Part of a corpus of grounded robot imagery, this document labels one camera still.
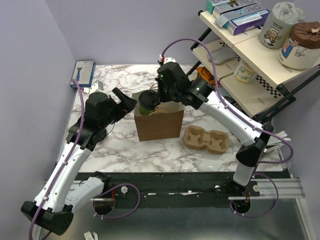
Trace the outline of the green paper cup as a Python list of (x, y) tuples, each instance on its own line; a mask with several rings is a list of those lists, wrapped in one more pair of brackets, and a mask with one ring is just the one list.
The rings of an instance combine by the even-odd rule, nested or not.
[(138, 97), (139, 112), (142, 116), (147, 116), (155, 111), (160, 104), (159, 96), (154, 90), (145, 90)]

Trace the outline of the black plastic cup lid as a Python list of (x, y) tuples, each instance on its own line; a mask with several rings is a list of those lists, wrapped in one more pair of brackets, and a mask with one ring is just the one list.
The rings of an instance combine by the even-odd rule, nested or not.
[(154, 110), (160, 104), (159, 96), (154, 90), (145, 90), (139, 97), (140, 106), (146, 110)]

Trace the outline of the brown paper bag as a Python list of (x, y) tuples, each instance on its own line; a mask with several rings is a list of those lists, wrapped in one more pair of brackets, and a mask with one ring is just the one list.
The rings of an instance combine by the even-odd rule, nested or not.
[(178, 138), (181, 133), (185, 107), (182, 103), (161, 103), (153, 111), (142, 115), (142, 106), (137, 103), (133, 115), (139, 141)]

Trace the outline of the brown cardboard cup carrier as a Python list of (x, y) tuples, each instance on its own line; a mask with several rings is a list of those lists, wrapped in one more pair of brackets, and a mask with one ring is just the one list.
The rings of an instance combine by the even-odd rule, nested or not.
[(183, 144), (189, 149), (222, 155), (229, 149), (230, 139), (223, 131), (206, 131), (202, 127), (190, 125), (184, 131)]

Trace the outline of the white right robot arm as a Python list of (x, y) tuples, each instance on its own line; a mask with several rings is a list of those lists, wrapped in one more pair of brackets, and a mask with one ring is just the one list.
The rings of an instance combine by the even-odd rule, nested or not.
[(213, 85), (204, 79), (189, 80), (177, 62), (171, 61), (160, 66), (156, 81), (161, 102), (173, 101), (200, 110), (237, 137), (242, 145), (236, 153), (238, 164), (230, 183), (230, 191), (236, 196), (247, 192), (248, 183), (270, 138), (263, 131), (271, 132), (273, 126), (269, 123), (262, 125), (227, 104), (223, 97), (218, 96)]

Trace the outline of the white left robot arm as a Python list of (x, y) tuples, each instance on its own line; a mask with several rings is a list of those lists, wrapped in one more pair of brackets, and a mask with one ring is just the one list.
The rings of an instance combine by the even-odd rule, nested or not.
[(63, 235), (78, 209), (95, 196), (104, 198), (110, 194), (111, 177), (98, 171), (73, 193), (69, 190), (97, 143), (106, 138), (107, 127), (123, 119), (137, 105), (135, 99), (118, 88), (112, 92), (119, 102), (104, 92), (94, 92), (87, 100), (80, 100), (81, 115), (68, 130), (63, 152), (51, 176), (34, 200), (21, 206), (21, 212), (33, 224), (50, 233)]

